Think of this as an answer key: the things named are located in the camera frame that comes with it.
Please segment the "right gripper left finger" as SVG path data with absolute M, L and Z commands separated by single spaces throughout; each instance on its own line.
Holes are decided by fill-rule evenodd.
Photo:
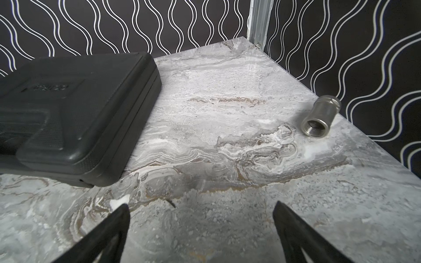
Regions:
M 119 263 L 129 224 L 129 207 L 122 204 L 55 262 L 92 263 L 99 259 L 100 263 Z

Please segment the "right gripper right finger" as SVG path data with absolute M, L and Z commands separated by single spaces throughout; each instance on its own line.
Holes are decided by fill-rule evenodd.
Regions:
M 278 201 L 273 211 L 274 224 L 288 263 L 350 263 L 347 256 L 317 233 L 286 204 Z

